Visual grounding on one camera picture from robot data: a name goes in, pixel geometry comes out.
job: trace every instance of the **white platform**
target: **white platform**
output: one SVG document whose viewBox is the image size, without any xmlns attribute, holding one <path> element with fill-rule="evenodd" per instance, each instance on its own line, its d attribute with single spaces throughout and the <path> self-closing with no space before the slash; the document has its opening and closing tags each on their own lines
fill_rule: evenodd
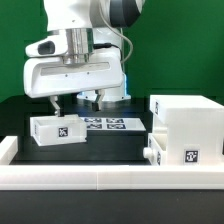
<svg viewBox="0 0 224 224">
<path fill-rule="evenodd" d="M 16 137 L 0 145 L 17 150 Z M 224 189 L 221 166 L 0 166 L 0 190 Z"/>
</svg>

